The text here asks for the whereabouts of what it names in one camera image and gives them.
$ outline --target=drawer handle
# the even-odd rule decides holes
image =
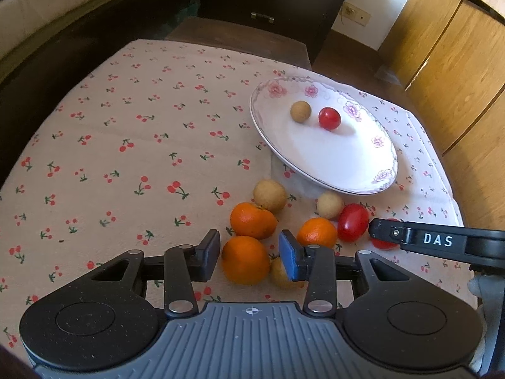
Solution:
[[[268,20],[268,22],[270,24],[274,24],[274,21],[275,21],[275,18],[274,17],[271,17],[269,15],[265,15],[265,14],[260,14],[258,12],[252,12],[251,13],[251,18],[253,20],[256,20],[257,18],[264,18],[265,20]]]

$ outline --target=red tomato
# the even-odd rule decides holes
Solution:
[[[390,221],[397,221],[399,222],[400,220],[396,218],[388,218]],[[395,249],[398,248],[400,245],[394,244],[392,242],[386,242],[382,241],[380,239],[375,239],[375,238],[370,238],[370,241],[372,242],[372,245],[376,247],[377,249],[382,249],[382,250],[390,250],[390,249]]]
[[[368,211],[359,203],[350,203],[342,210],[338,218],[338,239],[354,242],[368,228]]]
[[[319,111],[319,125],[325,130],[334,130],[341,122],[342,118],[337,110],[327,106]]]

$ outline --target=electrical outlet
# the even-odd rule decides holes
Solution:
[[[362,26],[366,26],[370,20],[370,17],[372,16],[366,11],[363,11],[355,5],[349,4],[348,2],[343,3],[340,13],[343,17],[349,18],[350,20],[353,20]]]

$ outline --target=white plate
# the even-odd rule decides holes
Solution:
[[[289,114],[299,100],[312,108],[304,123],[296,123]],[[327,106],[342,116],[342,124],[333,131],[319,126],[319,111]],[[321,186],[369,195],[395,181],[398,160],[386,130],[366,108],[336,88],[309,78],[269,80],[252,93],[251,115],[272,151]]]

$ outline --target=floral plate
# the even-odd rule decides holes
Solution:
[[[289,114],[299,100],[312,108],[304,123],[296,123]],[[319,111],[327,106],[342,116],[333,131],[319,126]],[[252,93],[251,115],[272,151],[323,187],[369,195],[395,181],[398,160],[386,130],[366,108],[334,87],[309,78],[269,80]]]

